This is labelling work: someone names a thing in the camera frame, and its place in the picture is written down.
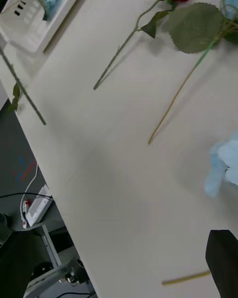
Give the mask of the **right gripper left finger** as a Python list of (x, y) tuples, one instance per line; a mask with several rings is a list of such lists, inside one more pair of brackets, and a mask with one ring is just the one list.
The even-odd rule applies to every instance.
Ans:
[(0, 247), (0, 296), (24, 297), (33, 270), (32, 236), (13, 232)]

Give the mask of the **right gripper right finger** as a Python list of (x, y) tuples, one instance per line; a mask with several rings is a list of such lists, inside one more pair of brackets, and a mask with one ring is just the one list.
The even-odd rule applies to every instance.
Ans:
[(211, 230), (205, 259), (222, 298), (238, 298), (238, 240), (229, 230)]

